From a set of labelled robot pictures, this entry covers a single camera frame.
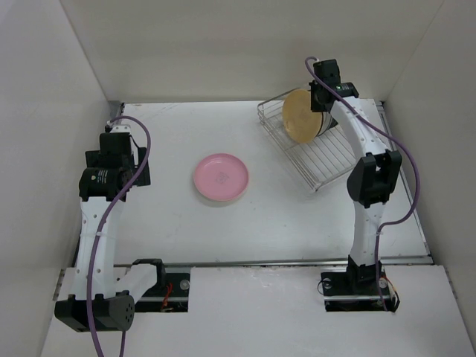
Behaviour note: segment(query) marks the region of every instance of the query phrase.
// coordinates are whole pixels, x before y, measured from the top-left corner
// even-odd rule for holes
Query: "white wall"
[[[435,261],[449,271],[473,343],[475,17],[474,0],[446,0],[385,105],[392,132],[408,144],[418,161],[419,217]]]
[[[337,58],[384,99],[443,0],[62,0],[109,99],[270,98]]]
[[[109,107],[58,0],[0,1],[0,350],[39,353]]]

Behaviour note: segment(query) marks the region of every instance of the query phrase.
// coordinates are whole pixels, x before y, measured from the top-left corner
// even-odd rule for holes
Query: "black mounting bracket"
[[[385,278],[379,262],[380,277]],[[396,298],[390,296],[388,284],[381,287],[388,311],[395,312]],[[376,266],[357,266],[351,257],[346,271],[323,271],[321,283],[328,312],[384,311],[376,282]]]
[[[350,198],[365,208],[387,202],[395,190],[401,165],[402,155],[398,151],[387,150],[378,155],[368,153],[360,158],[347,179]]]

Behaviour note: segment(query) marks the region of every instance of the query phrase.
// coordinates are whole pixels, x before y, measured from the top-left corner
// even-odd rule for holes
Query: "wire rack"
[[[294,90],[258,104],[258,116],[271,138],[286,154],[311,191],[315,192],[349,172],[356,159],[339,125],[307,144],[298,144],[288,136],[283,125],[283,101]]]

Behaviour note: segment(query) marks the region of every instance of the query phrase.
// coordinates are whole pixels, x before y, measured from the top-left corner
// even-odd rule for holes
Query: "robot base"
[[[380,288],[388,311],[395,312],[397,299],[391,296],[386,275],[381,273]],[[375,279],[375,266],[358,267],[349,257],[349,265],[321,273],[324,302],[328,312],[384,311]]]

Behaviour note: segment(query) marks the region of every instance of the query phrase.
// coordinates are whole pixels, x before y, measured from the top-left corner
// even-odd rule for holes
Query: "yellow plate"
[[[283,104],[283,122],[289,136],[300,144],[309,143],[322,127],[323,115],[311,112],[311,93],[296,89]]]

